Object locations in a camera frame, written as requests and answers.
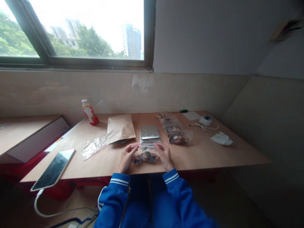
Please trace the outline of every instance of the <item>hand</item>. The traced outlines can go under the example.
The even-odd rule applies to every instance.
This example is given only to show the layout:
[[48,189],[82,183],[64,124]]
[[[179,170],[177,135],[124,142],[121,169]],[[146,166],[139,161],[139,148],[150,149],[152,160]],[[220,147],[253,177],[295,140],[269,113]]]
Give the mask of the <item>hand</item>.
[[132,156],[137,150],[138,150],[138,146],[131,149],[131,145],[128,145],[121,152],[120,164],[119,164],[118,171],[117,171],[118,173],[124,174],[129,169]]
[[159,153],[162,164],[164,165],[167,172],[174,169],[173,163],[171,161],[170,149],[162,143],[154,143],[155,148]]

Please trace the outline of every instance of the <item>white cable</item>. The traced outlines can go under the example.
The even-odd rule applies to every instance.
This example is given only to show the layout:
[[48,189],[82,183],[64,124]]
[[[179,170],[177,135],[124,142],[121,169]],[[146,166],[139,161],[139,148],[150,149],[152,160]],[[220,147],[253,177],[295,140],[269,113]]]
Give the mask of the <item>white cable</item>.
[[201,126],[201,128],[204,130],[204,131],[207,131],[207,128],[208,129],[210,129],[210,130],[216,130],[216,129],[218,129],[219,128],[219,125],[218,124],[216,124],[216,123],[214,123],[215,125],[217,125],[218,127],[217,128],[209,128],[209,127],[206,127],[205,125],[200,125]]
[[87,215],[83,220],[82,222],[84,222],[84,220],[86,220],[88,217],[90,217],[92,214],[94,214],[95,212],[91,212],[89,215]]
[[38,201],[38,198],[39,196],[43,193],[44,189],[41,189],[39,190],[37,196],[36,196],[36,199],[35,199],[35,203],[34,203],[34,208],[35,208],[35,211],[38,215],[40,215],[41,217],[45,217],[45,218],[49,218],[49,217],[53,217],[53,216],[56,216],[56,215],[60,215],[60,214],[64,214],[64,213],[67,213],[67,212],[70,212],[70,211],[76,211],[76,210],[82,210],[82,209],[87,209],[87,210],[91,210],[93,212],[96,212],[98,213],[98,211],[96,210],[93,210],[89,207],[81,207],[81,208],[75,208],[75,209],[71,209],[71,210],[66,210],[66,211],[63,211],[63,212],[59,212],[59,213],[56,213],[56,214],[52,214],[52,215],[45,215],[45,214],[42,214],[40,213],[40,211],[38,210],[37,208],[37,201]]

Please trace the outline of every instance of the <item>window frame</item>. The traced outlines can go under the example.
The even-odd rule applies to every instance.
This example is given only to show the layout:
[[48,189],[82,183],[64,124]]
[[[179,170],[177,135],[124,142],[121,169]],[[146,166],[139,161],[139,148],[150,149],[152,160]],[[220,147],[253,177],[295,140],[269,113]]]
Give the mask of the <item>window frame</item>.
[[0,67],[153,70],[156,0],[144,0],[144,60],[57,57],[29,1],[5,1],[40,58],[3,56]]

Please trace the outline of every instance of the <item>smartphone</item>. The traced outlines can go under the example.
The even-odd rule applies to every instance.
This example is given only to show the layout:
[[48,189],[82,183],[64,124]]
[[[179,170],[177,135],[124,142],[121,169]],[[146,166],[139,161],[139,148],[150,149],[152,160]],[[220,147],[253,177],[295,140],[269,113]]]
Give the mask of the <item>smartphone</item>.
[[37,191],[43,188],[53,187],[59,181],[63,171],[67,167],[71,157],[73,156],[75,149],[63,150],[56,154],[56,157],[49,164],[42,176],[36,181],[31,188],[31,192]]

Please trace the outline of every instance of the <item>wooden table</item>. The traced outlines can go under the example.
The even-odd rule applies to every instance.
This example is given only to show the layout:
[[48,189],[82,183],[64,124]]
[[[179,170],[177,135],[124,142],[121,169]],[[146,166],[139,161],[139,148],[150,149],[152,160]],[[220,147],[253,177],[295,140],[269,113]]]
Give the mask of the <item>wooden table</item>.
[[[206,111],[197,111],[199,115],[208,114]],[[76,149],[76,152],[67,166],[61,179],[90,178],[111,176],[118,168],[120,152],[128,143],[137,144],[140,142],[140,127],[142,125],[157,125],[161,141],[171,150],[171,157],[177,170],[195,170],[207,168],[221,168],[232,166],[245,166],[271,163],[263,154],[258,152],[218,120],[213,122],[219,125],[218,130],[203,131],[199,126],[189,126],[198,120],[190,121],[181,113],[175,113],[185,129],[192,129],[194,138],[190,146],[170,144],[168,136],[162,128],[155,113],[135,113],[132,115],[136,138],[121,145],[107,145],[101,151],[94,154],[87,160],[83,160],[81,146],[84,142],[98,136],[107,134],[108,117],[119,114],[97,114],[100,123],[91,126],[85,118],[80,124],[52,151],[50,152],[21,182],[36,181],[44,170],[61,150]],[[210,138],[222,131],[233,140],[230,146],[223,146],[213,142]],[[165,172],[160,161],[156,163],[143,162],[135,166],[130,164],[129,174]]]
[[6,152],[60,117],[61,115],[0,118],[0,124],[7,124],[5,128],[0,130],[1,163],[20,163],[7,155]]

